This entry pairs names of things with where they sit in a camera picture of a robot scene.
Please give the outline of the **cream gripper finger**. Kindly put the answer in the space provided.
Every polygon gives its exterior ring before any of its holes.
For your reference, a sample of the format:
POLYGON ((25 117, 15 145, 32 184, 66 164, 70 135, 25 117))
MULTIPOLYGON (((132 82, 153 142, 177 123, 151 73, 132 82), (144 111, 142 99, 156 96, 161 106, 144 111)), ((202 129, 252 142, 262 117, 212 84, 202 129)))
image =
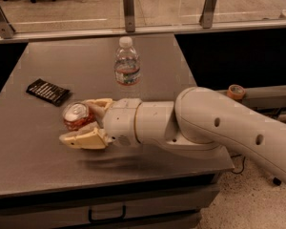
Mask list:
POLYGON ((103 118, 106 111, 111 107, 114 101, 111 98, 86 99, 87 104, 95 115, 96 121, 100 127, 103 126, 103 118))
POLYGON ((59 140, 74 149, 101 150, 110 142, 107 133, 97 124, 88 124, 78 131, 71 131, 59 137, 59 140))

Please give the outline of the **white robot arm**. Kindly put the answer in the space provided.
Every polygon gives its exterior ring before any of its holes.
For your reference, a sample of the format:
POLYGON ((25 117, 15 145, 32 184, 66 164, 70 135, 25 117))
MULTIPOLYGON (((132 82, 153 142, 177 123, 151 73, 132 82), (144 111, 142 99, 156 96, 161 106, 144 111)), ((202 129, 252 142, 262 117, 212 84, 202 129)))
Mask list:
POLYGON ((60 141, 76 149, 155 145, 180 156, 221 146, 249 157, 286 184, 286 124, 219 92, 191 87, 174 101, 87 99, 63 112, 60 141))

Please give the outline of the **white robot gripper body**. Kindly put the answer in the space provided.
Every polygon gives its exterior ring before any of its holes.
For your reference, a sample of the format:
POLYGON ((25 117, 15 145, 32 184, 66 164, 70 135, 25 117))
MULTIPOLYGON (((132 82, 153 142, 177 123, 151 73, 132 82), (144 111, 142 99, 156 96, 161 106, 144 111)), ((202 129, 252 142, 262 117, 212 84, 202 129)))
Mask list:
POLYGON ((135 133, 136 111, 142 101, 139 98, 123 98, 115 101, 103 118, 104 129, 117 147, 138 147, 135 133))

